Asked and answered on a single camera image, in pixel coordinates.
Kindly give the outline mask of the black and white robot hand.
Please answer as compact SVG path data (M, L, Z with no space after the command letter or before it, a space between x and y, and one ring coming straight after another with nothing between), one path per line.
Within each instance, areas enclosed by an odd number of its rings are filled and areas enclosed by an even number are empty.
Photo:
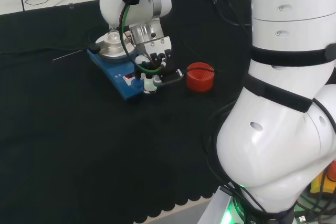
M155 93L159 87L178 82L184 77L176 64L168 36L138 44L136 49L140 53L135 60L137 64L153 71L158 69L157 73L142 74L144 93Z

